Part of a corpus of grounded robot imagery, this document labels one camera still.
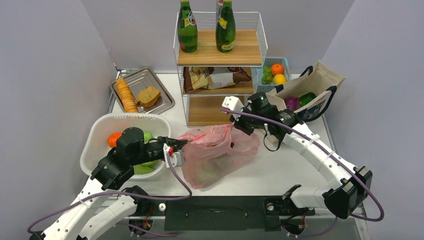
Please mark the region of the pink plastic grocery bag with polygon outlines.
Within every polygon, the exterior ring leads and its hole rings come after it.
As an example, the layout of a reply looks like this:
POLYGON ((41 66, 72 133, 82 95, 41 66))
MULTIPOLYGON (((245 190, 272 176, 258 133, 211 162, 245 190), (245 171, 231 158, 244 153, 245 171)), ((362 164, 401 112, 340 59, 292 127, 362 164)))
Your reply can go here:
POLYGON ((248 135, 231 124, 194 128, 178 139, 188 141, 181 169, 193 189, 208 188, 249 164, 261 145, 257 134, 248 135))

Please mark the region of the beige canvas tote bag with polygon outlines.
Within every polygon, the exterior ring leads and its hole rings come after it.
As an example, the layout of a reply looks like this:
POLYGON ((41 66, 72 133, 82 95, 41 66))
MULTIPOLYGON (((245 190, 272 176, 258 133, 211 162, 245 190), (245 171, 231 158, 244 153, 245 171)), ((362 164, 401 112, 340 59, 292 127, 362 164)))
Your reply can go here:
POLYGON ((269 103, 277 106, 280 111, 286 109, 284 99, 300 97, 309 92, 314 93, 316 95, 314 100, 294 111, 307 123, 320 118, 324 114, 345 79, 345 76, 318 61, 307 67, 299 77, 283 84, 283 90, 277 92, 277 88, 274 88, 267 92, 266 96, 269 103))

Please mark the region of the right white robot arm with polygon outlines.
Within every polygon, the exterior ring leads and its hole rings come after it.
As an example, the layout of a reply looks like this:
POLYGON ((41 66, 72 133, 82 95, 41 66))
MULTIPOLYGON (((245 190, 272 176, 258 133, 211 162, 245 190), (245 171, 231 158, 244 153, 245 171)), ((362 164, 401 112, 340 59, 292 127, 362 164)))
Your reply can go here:
POLYGON ((286 213, 294 215, 301 209, 324 208, 340 219, 347 219, 368 197, 373 173, 337 155, 296 113, 271 104, 266 93, 251 95, 247 105, 235 96, 227 96, 222 108, 232 114, 230 121, 236 129, 247 135, 256 129, 264 130, 266 137, 277 139, 278 146, 285 144, 296 150, 326 180, 322 186, 291 187, 282 196, 286 213))

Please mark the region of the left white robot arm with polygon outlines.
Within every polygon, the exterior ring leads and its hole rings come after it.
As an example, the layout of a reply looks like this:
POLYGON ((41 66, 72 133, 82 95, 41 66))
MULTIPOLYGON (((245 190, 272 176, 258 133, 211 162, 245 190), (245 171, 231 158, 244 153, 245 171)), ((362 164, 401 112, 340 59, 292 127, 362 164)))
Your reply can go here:
POLYGON ((145 214, 149 210, 148 200, 178 201, 191 197, 192 191, 178 176, 171 160, 188 140, 167 136, 144 139, 142 129, 125 129, 116 139, 115 147, 99 161, 72 204, 30 224, 27 229, 30 239, 96 240, 125 217, 145 214), (134 166, 155 160, 165 161, 188 195, 150 196, 137 185, 120 190, 135 174, 134 166))

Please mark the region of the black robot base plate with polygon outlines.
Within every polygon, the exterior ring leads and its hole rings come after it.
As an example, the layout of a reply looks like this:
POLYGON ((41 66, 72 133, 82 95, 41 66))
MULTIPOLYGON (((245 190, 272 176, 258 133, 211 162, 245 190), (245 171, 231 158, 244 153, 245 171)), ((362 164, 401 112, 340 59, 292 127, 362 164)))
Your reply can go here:
POLYGON ((166 231, 276 231, 285 221, 301 217, 281 196, 192 196, 184 200, 149 200, 144 214, 164 217, 166 231))

